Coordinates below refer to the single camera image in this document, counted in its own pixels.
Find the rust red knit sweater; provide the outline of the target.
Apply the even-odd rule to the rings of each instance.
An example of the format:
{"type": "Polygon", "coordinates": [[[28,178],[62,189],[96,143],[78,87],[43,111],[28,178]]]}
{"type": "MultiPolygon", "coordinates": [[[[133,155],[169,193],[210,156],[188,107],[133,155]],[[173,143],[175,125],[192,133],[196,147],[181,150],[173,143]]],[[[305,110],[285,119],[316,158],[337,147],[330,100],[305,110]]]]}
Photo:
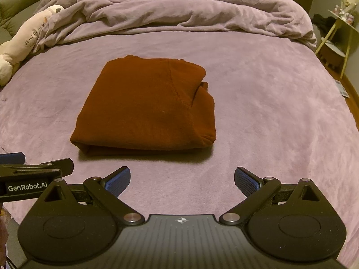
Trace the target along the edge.
{"type": "Polygon", "coordinates": [[[95,155],[210,148],[215,103],[202,66],[129,55],[105,64],[81,109],[71,143],[95,155]]]}

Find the cream long plush toy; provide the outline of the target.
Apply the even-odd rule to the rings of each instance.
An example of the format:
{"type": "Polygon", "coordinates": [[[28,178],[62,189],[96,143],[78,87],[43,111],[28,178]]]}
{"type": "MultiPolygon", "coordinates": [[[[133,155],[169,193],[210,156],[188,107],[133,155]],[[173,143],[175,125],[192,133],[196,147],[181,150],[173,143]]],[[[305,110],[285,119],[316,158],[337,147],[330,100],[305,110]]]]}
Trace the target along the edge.
{"type": "Polygon", "coordinates": [[[30,54],[43,27],[55,14],[64,10],[53,5],[26,20],[16,35],[1,44],[1,87],[4,87],[18,70],[20,63],[30,54]]]}

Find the green sofa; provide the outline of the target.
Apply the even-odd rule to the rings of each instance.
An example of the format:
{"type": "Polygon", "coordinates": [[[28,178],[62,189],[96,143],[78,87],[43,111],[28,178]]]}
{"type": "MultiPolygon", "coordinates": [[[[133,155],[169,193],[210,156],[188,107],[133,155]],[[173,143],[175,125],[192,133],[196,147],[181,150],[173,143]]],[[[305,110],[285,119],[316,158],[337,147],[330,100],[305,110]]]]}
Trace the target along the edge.
{"type": "Polygon", "coordinates": [[[11,40],[42,0],[1,0],[1,44],[11,40]]]}

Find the crumpled purple duvet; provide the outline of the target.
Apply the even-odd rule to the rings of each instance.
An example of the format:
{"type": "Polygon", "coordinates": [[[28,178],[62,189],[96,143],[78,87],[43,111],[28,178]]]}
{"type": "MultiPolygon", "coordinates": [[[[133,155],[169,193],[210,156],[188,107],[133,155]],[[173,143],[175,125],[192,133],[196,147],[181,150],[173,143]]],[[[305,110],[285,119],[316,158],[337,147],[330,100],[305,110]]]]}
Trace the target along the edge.
{"type": "Polygon", "coordinates": [[[293,0],[42,0],[60,5],[34,51],[101,35],[147,32],[229,32],[282,37],[316,45],[310,17],[293,0]]]}

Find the yellow side table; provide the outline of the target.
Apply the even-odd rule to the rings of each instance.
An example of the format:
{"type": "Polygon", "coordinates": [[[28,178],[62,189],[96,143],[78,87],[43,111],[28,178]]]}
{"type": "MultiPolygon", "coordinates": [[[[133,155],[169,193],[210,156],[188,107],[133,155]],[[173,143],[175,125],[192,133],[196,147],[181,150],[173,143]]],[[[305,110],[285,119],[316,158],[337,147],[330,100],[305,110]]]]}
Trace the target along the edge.
{"type": "Polygon", "coordinates": [[[333,18],[334,23],[323,37],[318,38],[315,55],[323,60],[326,66],[333,67],[342,80],[351,51],[355,48],[355,36],[358,36],[358,29],[354,27],[353,21],[348,22],[343,15],[339,15],[337,7],[335,10],[327,11],[328,17],[333,18]]]}

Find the wrapped bouquet on table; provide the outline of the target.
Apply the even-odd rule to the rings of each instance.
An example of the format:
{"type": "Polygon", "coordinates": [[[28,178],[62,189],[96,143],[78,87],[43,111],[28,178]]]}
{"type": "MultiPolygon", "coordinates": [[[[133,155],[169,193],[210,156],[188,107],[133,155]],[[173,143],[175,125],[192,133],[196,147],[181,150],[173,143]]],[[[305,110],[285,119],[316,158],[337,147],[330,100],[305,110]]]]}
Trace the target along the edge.
{"type": "Polygon", "coordinates": [[[353,25],[354,11],[358,5],[358,0],[341,0],[340,5],[336,5],[333,13],[339,16],[344,22],[353,25]]]}

